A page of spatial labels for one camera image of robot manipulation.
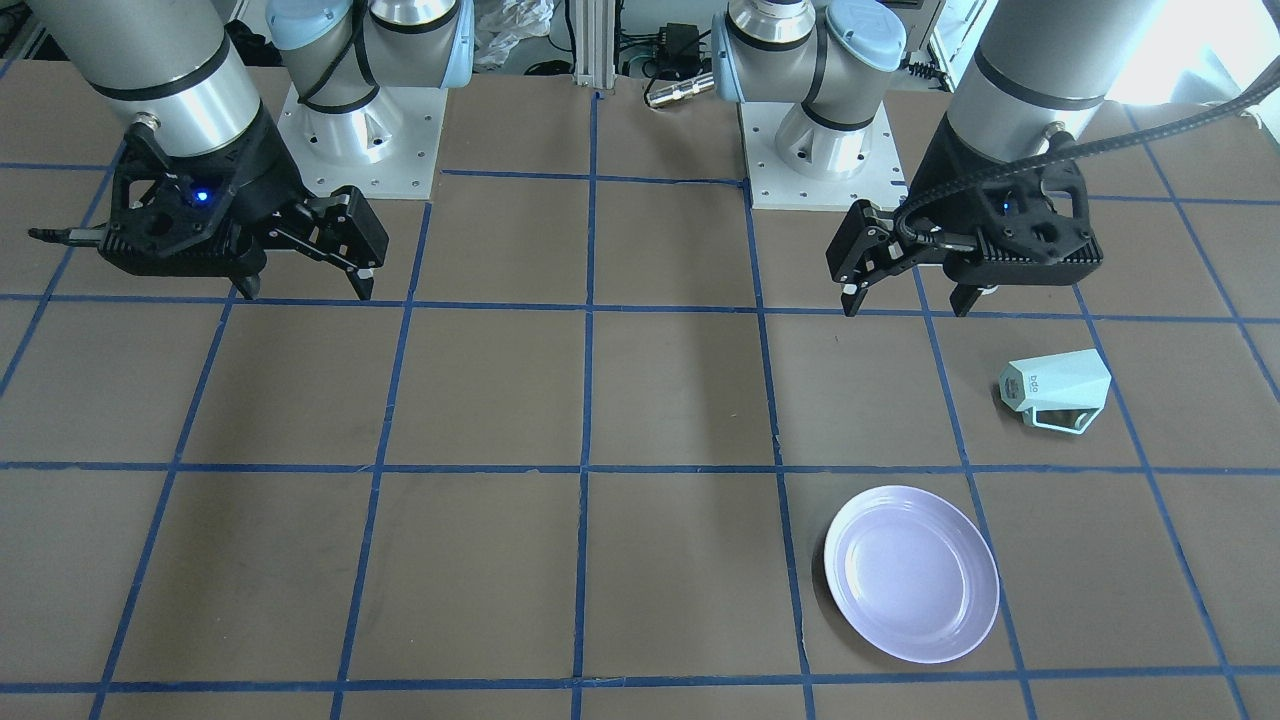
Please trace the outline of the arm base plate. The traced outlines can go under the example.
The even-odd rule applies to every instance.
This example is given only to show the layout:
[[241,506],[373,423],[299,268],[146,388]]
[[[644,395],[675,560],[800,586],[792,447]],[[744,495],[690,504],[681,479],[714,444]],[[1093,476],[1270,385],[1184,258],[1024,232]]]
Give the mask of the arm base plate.
[[445,88],[384,87],[367,106],[330,115],[291,88],[276,127],[312,193],[351,184],[367,199],[429,200],[448,97]]
[[739,118],[755,209],[844,213],[868,200],[893,210],[908,196],[884,108],[850,132],[817,124],[797,104],[744,102]]

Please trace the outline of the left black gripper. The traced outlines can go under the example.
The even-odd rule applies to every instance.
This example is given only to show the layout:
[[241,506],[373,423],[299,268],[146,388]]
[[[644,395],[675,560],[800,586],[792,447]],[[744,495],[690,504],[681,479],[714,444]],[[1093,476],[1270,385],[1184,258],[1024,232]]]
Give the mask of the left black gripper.
[[[1010,263],[1004,237],[1007,179],[995,178],[1006,161],[974,149],[948,115],[940,122],[911,179],[900,234],[890,211],[868,200],[847,210],[826,250],[831,279],[841,286],[845,316],[858,315],[873,284],[919,265]],[[959,284],[948,296],[956,318],[968,316],[998,284]]]

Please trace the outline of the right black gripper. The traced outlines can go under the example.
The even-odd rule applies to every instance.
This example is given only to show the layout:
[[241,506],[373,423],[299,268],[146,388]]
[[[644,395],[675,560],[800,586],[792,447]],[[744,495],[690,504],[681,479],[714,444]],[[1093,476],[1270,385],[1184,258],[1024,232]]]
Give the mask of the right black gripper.
[[260,297],[268,250],[335,266],[358,300],[372,299],[375,270],[385,264],[390,238],[360,187],[340,186],[326,197],[307,191],[264,102],[228,145],[228,160],[234,197],[227,278],[242,299]]

